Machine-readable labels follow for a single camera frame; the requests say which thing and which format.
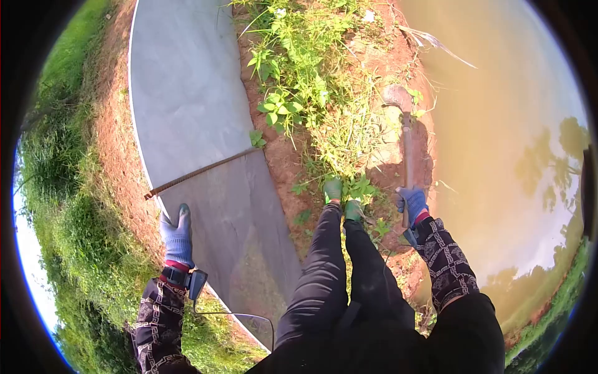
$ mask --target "dirt embankment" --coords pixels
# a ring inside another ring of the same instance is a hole
[[[134,0],[123,0],[110,15],[98,55],[96,86],[96,147],[112,199],[122,212],[123,224],[161,265],[164,254],[158,233],[158,211],[149,190],[135,143],[129,107],[128,53]]]
[[[347,52],[348,61],[353,64],[349,69],[366,68],[375,72],[375,75],[382,76],[378,89],[390,83],[400,83],[417,90],[423,94],[423,100],[414,107],[414,112],[431,110],[434,100],[417,57],[415,41],[397,28],[397,25],[407,26],[402,13],[396,5],[391,4],[372,4],[370,10],[376,15],[375,21],[364,29],[347,32],[344,36],[344,43],[352,52]],[[233,10],[233,14],[236,12],[242,13],[242,10]],[[239,23],[237,34],[240,35],[244,28],[245,25]],[[285,135],[279,135],[269,127],[265,115],[257,110],[264,95],[260,93],[257,79],[252,78],[253,66],[247,67],[253,57],[252,43],[257,41],[256,34],[243,34],[239,39],[241,79],[247,91],[254,127],[264,132],[263,138],[267,141],[264,153],[270,174],[280,196],[297,254],[303,260],[307,255],[311,233],[322,211],[323,196],[315,182],[309,184],[309,193],[297,195],[291,191],[297,180],[306,176],[301,155],[305,147],[310,145],[310,136],[306,131],[296,130],[293,134],[294,142],[291,142]],[[398,114],[393,112],[395,108],[383,109],[381,104],[375,103],[372,111],[382,110],[388,118],[387,122],[398,122]],[[427,112],[421,118],[412,120],[412,124],[413,179],[415,185],[427,191],[432,184],[435,163],[432,116]],[[396,187],[403,186],[402,144],[398,131],[390,126],[383,129],[383,133],[383,145],[368,160],[366,175],[372,184],[385,193],[386,198],[375,200],[367,209],[367,214],[373,219],[384,218],[392,223],[390,233],[384,236],[379,248],[392,254],[388,265],[399,279],[405,296],[410,297],[417,290],[426,266],[419,256],[414,256],[411,247],[399,241],[403,228],[393,204],[396,198],[393,192]],[[430,192],[428,196],[432,212],[435,199],[433,193]],[[307,209],[310,211],[307,221],[298,222],[296,217]]]

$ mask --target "gray glove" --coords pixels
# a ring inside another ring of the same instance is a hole
[[[160,214],[160,236],[166,245],[165,260],[180,262],[191,269],[195,267],[191,259],[191,210],[187,204],[179,207],[178,227],[172,225],[164,212]]]

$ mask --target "wooden handle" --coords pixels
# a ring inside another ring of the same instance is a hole
[[[403,165],[405,166],[405,187],[413,188],[413,160],[411,152],[411,128],[409,127],[409,113],[403,114]],[[407,201],[403,208],[403,227],[409,227],[409,213],[407,212]]]

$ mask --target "red cuff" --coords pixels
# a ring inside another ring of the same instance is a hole
[[[173,260],[166,260],[166,266],[172,266],[175,267],[177,269],[179,269],[182,272],[188,273],[189,272],[189,266],[182,264],[178,261],[173,261]],[[160,280],[163,281],[164,283],[168,283],[171,287],[175,287],[178,288],[180,290],[184,290],[184,287],[180,287],[176,284],[172,284],[169,281],[166,280],[166,277],[162,274],[160,274]]]
[[[418,223],[420,223],[421,221],[425,220],[426,218],[430,217],[430,213],[428,213],[427,211],[422,212],[420,215],[417,216],[417,218],[415,219],[415,223],[413,224],[413,227],[415,227]]]

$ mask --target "green shoe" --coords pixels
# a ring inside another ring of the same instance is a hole
[[[326,204],[332,199],[340,200],[343,197],[343,182],[339,177],[324,182],[324,197]]]
[[[361,221],[361,215],[363,214],[363,210],[361,209],[361,201],[359,200],[349,200],[344,205],[344,219],[345,220],[353,220],[356,222]]]

